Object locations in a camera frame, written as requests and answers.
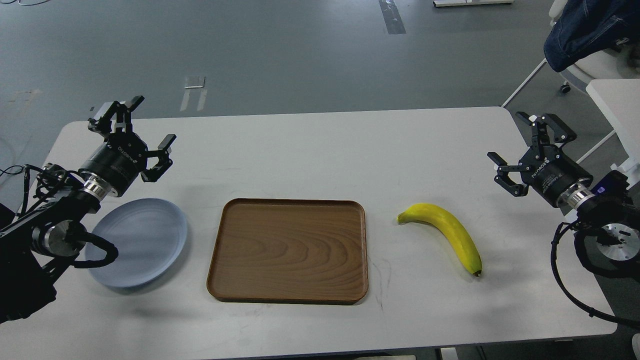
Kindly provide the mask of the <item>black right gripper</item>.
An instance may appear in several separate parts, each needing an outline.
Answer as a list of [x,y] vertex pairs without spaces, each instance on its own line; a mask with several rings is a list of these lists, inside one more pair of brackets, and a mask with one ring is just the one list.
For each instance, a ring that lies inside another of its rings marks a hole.
[[[566,203],[562,194],[569,187],[576,183],[589,186],[594,181],[592,174],[562,151],[562,147],[575,141],[578,135],[555,114],[537,116],[524,111],[515,114],[529,125],[532,143],[518,165],[507,164],[496,152],[487,153],[497,166],[494,182],[515,198],[526,196],[531,186],[551,207],[562,207]],[[510,173],[521,173],[523,183],[514,182]]]

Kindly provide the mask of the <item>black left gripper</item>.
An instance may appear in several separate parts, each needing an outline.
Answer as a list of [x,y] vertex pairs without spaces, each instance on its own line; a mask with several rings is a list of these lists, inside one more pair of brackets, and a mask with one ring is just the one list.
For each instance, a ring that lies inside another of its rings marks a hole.
[[[143,182],[155,183],[173,165],[170,146],[175,134],[167,134],[156,150],[148,151],[146,142],[134,133],[131,114],[145,99],[138,95],[128,101],[106,102],[87,120],[87,129],[105,141],[78,171],[85,178],[92,174],[104,180],[115,198],[121,198],[140,173]],[[149,169],[147,158],[157,158]]]

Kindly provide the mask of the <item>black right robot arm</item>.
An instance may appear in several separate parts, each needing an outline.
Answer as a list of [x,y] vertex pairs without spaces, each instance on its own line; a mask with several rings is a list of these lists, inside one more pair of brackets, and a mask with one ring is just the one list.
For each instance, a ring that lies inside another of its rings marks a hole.
[[560,240],[571,231],[576,256],[590,273],[609,279],[639,276],[639,207],[629,196],[627,176],[612,170],[594,184],[594,176],[563,152],[577,134],[560,117],[523,111],[516,116],[531,129],[531,144],[514,165],[496,152],[487,153],[496,168],[494,182],[516,198],[533,189],[551,207],[576,211],[576,219],[560,223],[551,240],[551,273],[556,283],[590,317],[638,328],[638,320],[613,316],[578,300],[564,285],[557,265]]

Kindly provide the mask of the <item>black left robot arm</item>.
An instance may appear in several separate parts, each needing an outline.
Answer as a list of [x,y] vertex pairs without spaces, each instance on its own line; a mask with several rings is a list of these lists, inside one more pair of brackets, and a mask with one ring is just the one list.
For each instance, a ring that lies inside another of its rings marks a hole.
[[133,130],[132,112],[144,102],[106,102],[87,129],[103,143],[78,170],[57,164],[43,168],[26,164],[24,179],[36,171],[36,202],[13,212],[1,207],[0,320],[26,319],[57,298],[55,282],[69,268],[92,269],[112,264],[117,247],[87,231],[82,219],[96,214],[107,196],[120,198],[137,177],[157,182],[172,166],[168,134],[156,150]]

